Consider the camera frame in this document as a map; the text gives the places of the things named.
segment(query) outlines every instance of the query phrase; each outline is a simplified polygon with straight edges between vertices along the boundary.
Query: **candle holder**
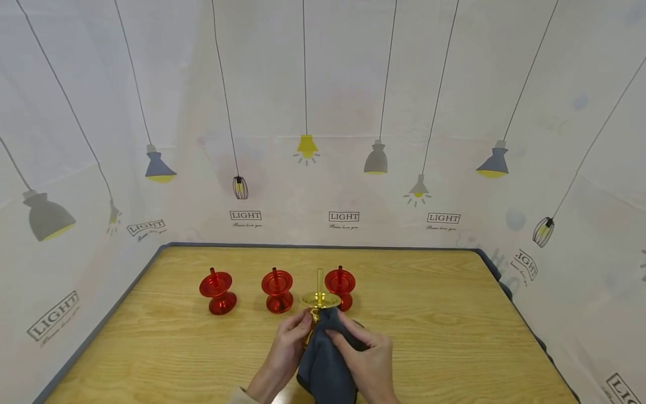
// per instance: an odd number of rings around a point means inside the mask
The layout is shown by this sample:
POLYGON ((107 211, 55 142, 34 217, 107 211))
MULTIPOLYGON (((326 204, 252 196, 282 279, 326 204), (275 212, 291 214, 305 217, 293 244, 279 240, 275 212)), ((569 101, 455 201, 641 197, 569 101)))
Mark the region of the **candle holder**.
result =
POLYGON ((294 304, 294 297, 289 292, 293 280, 287 271, 277 270, 276 267, 271 268, 269 272, 262 279, 262 291, 268 294, 267 296, 267 309, 276 314, 288 311, 292 304, 294 304))
MULTIPOLYGON (((341 298, 332 293, 323 292, 323 268, 317 270, 317 290, 315 292, 309 292, 304 294, 300 298, 300 302, 309 307, 309 312, 312 315, 312 331, 314 327, 318 324, 318 311, 322 308, 331 308, 336 307, 341 304, 341 298)), ((309 335, 305 339, 305 346, 309 344, 309 339, 312 336, 312 332, 309 332, 309 335)))
POLYGON ((238 298, 235 293, 229 292, 231 287, 231 275, 227 272, 215 272, 211 268, 211 274, 200 283, 200 293, 204 297, 210 297, 209 311, 215 315, 223 315, 230 312, 235 306, 238 298))
POLYGON ((339 310, 347 312, 352 307, 352 292, 355 289, 355 277, 339 265, 336 270, 328 272, 325 276, 326 288, 341 298, 339 310))

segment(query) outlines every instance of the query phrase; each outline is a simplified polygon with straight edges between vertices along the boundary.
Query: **table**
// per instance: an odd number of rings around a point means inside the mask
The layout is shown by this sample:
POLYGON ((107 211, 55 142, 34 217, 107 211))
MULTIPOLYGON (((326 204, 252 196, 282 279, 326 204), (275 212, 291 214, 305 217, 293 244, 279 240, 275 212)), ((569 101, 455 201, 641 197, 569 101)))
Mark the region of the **table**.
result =
MULTIPOLYGON (((402 403, 576 402, 472 251, 212 247, 164 250, 48 402, 226 403, 316 289, 316 268, 338 265, 357 280, 348 315, 393 339, 402 403), (238 304, 225 316, 198 293, 211 266, 233 276, 238 304), (294 306, 280 315, 260 288, 273 266, 294 278, 294 306)), ((295 377, 274 401, 313 402, 295 377)))

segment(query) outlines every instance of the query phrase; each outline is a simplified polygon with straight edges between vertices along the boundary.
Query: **hand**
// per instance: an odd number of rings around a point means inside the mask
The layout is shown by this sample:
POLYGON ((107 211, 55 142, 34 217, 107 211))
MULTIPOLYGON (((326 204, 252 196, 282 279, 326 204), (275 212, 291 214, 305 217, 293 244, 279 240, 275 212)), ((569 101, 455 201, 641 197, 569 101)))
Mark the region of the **hand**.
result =
POLYGON ((296 373, 305 351, 302 340, 309 334, 311 325, 312 316, 307 308, 280 323, 267 359, 249 384, 250 398, 270 404, 285 388, 296 373))
POLYGON ((341 352, 359 392, 368 404, 399 404, 393 387, 393 341, 386 335, 362 328, 342 312, 339 312, 339 319, 352 335, 368 346, 367 350, 359 352, 343 335, 326 331, 341 352))

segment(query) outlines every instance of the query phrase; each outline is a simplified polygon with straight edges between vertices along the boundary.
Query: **fabric wall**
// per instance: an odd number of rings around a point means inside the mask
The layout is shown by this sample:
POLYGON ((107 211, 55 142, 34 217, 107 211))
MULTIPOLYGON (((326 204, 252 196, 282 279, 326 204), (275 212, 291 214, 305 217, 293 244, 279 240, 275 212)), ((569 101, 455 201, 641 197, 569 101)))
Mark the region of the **fabric wall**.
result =
POLYGON ((213 7, 0 0, 0 401, 171 241, 481 248, 582 402, 646 400, 645 1, 213 7))

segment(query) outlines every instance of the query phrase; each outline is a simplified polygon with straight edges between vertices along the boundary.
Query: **wooden table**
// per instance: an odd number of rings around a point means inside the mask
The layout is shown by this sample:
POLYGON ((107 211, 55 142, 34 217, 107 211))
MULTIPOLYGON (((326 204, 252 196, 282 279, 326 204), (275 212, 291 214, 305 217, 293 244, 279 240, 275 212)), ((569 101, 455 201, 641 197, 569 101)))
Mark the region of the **wooden table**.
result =
MULTIPOLYGON (((298 310, 269 313, 262 277, 288 270, 297 300, 339 264, 357 280, 348 315, 393 338, 402 403, 575 403, 473 252, 208 247, 163 251, 48 402, 226 403, 298 310), (198 293, 211 266, 238 296, 221 317, 198 293)), ((274 402, 314 401, 294 377, 274 402)))

